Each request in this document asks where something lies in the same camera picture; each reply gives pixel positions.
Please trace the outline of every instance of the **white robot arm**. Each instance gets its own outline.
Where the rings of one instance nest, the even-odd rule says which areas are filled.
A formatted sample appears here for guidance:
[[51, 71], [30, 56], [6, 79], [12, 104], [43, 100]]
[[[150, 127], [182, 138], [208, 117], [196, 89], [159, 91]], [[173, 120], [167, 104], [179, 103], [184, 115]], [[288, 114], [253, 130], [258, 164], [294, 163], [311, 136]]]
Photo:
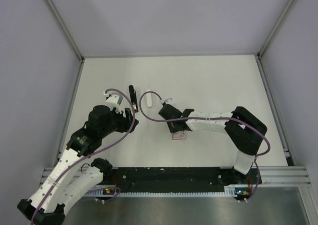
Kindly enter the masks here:
[[245, 176], [250, 171], [255, 156], [263, 139], [248, 127], [232, 120], [210, 120], [209, 118], [235, 118], [254, 127], [263, 135], [267, 132], [267, 127], [244, 107], [237, 107], [233, 112], [226, 113], [207, 113], [199, 112], [194, 109], [179, 111], [171, 104], [162, 101], [162, 109], [159, 112], [164, 119], [193, 118], [167, 122], [171, 133], [179, 131], [213, 131], [230, 136], [238, 149], [237, 158], [233, 169], [239, 175]]
[[[98, 105], [89, 113], [88, 121], [78, 131], [74, 132], [62, 157], [48, 176], [43, 185], [29, 198], [22, 199], [18, 209], [29, 219], [32, 219], [36, 208], [43, 198], [47, 199], [34, 217], [36, 225], [60, 225], [70, 208], [94, 185], [99, 184], [107, 172], [111, 170], [108, 161], [97, 158], [86, 171], [70, 185], [75, 173], [86, 163], [85, 157], [92, 154], [101, 146], [103, 138], [113, 132], [128, 132], [133, 117], [130, 109], [125, 109], [125, 116], [120, 109], [122, 96], [118, 94], [106, 95], [106, 105]], [[138, 120], [135, 120], [133, 132]], [[71, 167], [59, 180], [68, 167]]]

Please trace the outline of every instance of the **purple cable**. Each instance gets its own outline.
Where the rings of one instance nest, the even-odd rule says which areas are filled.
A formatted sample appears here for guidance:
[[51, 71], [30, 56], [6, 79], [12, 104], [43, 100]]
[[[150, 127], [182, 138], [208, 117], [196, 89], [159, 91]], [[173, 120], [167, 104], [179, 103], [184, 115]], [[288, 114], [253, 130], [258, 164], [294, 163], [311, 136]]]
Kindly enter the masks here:
[[121, 192], [121, 189], [119, 187], [107, 187], [107, 188], [91, 190], [91, 191], [88, 191], [86, 194], [91, 194], [91, 193], [94, 193], [94, 192], [97, 192], [97, 191], [101, 191], [101, 190], [105, 190], [105, 189], [116, 189], [116, 190], [119, 190], [118, 192], [116, 192], [116, 194], [113, 197], [111, 197], [110, 199], [107, 199], [106, 202], [114, 200]]
[[257, 129], [255, 129], [254, 127], [252, 127], [252, 126], [249, 125], [248, 123], [246, 123], [246, 122], [244, 122], [244, 121], [242, 121], [242, 120], [240, 120], [240, 119], [232, 118], [232, 117], [214, 117], [214, 118], [182, 117], [182, 118], [175, 118], [175, 119], [168, 119], [168, 120], [163, 120], [163, 119], [159, 120], [159, 119], [151, 118], [151, 117], [147, 116], [147, 115], [144, 113], [143, 108], [142, 108], [142, 103], [141, 103], [143, 97], [144, 97], [146, 94], [148, 94], [148, 93], [153, 93], [153, 94], [155, 94], [156, 96], [159, 97], [160, 100], [162, 100], [162, 98], [160, 97], [160, 95], [159, 95], [158, 93], [156, 93], [156, 92], [154, 92], [154, 91], [147, 91], [147, 92], [144, 92], [144, 93], [141, 95], [140, 99], [139, 99], [139, 108], [140, 108], [141, 113], [142, 113], [147, 119], [149, 119], [149, 120], [151, 120], [151, 121], [154, 121], [154, 122], [175, 122], [175, 121], [184, 121], [184, 120], [192, 120], [192, 119], [196, 119], [196, 120], [211, 120], [211, 121], [217, 121], [217, 120], [231, 120], [231, 121], [235, 121], [235, 122], [238, 122], [238, 123], [240, 123], [240, 124], [246, 126], [247, 128], [249, 128], [249, 129], [251, 129], [252, 131], [254, 131], [256, 134], [258, 134], [260, 137], [262, 137], [262, 139], [263, 139], [263, 140], [266, 142], [266, 144], [267, 144], [267, 150], [264, 151], [264, 152], [262, 152], [262, 153], [259, 153], [259, 154], [257, 154], [257, 155], [255, 156], [254, 163], [255, 163], [255, 166], [256, 166], [256, 169], [257, 169], [257, 174], [258, 174], [258, 176], [257, 176], [257, 181], [256, 181], [256, 184], [255, 184], [255, 188], [254, 188], [254, 191], [252, 192], [251, 196], [250, 196], [248, 199], [242, 200], [242, 201], [248, 202], [248, 201], [254, 196], [254, 194], [256, 193], [257, 188], [258, 188], [258, 185], [259, 185], [259, 181], [260, 181], [260, 171], [259, 171], [259, 167], [258, 167], [258, 165], [257, 165], [257, 163], [256, 163], [256, 159], [257, 159], [259, 156], [261, 156], [261, 155], [265, 155], [265, 154], [269, 153], [269, 151], [270, 151], [270, 143], [269, 143], [268, 139], [267, 139], [261, 132], [259, 132]]
[[[133, 121], [132, 121], [132, 124], [130, 126], [130, 128], [128, 129], [128, 131], [126, 132], [125, 135], [123, 135], [122, 138], [120, 138], [118, 141], [114, 142], [113, 144], [101, 149], [101, 150], [98, 150], [92, 154], [89, 154], [81, 159], [79, 159], [78, 161], [74, 162], [72, 165], [70, 165], [66, 170], [64, 170], [60, 176], [55, 180], [55, 183], [57, 184], [60, 179], [70, 170], [72, 169], [75, 165], [81, 163], [83, 160], [89, 158], [89, 157], [92, 157], [98, 153], [101, 153], [109, 148], [112, 148], [113, 146], [117, 145], [118, 143], [120, 143], [123, 139], [125, 139], [128, 134], [131, 132], [131, 130], [133, 129], [133, 126], [135, 124], [135, 119], [136, 119], [136, 113], [135, 113], [135, 110], [134, 110], [134, 107], [133, 107], [133, 104], [131, 103], [131, 101], [129, 100], [129, 98], [122, 92], [122, 91], [119, 91], [117, 89], [114, 89], [114, 88], [110, 88], [108, 90], [106, 90], [105, 92], [109, 92], [109, 91], [114, 91], [114, 92], [117, 92], [119, 94], [121, 94], [129, 103], [130, 107], [132, 108], [132, 111], [133, 111]], [[42, 205], [44, 204], [45, 200], [48, 198], [49, 194], [52, 192], [52, 190], [54, 189], [54, 185], [51, 186], [51, 188], [48, 190], [48, 192], [46, 193], [46, 195], [43, 197], [42, 201], [39, 203], [38, 207], [35, 209], [34, 213], [33, 213], [33, 216], [32, 216], [32, 219], [31, 219], [31, 223], [30, 225], [33, 225], [34, 224], [34, 218], [35, 218], [35, 215], [38, 213], [38, 211], [40, 210], [40, 208], [42, 207]]]

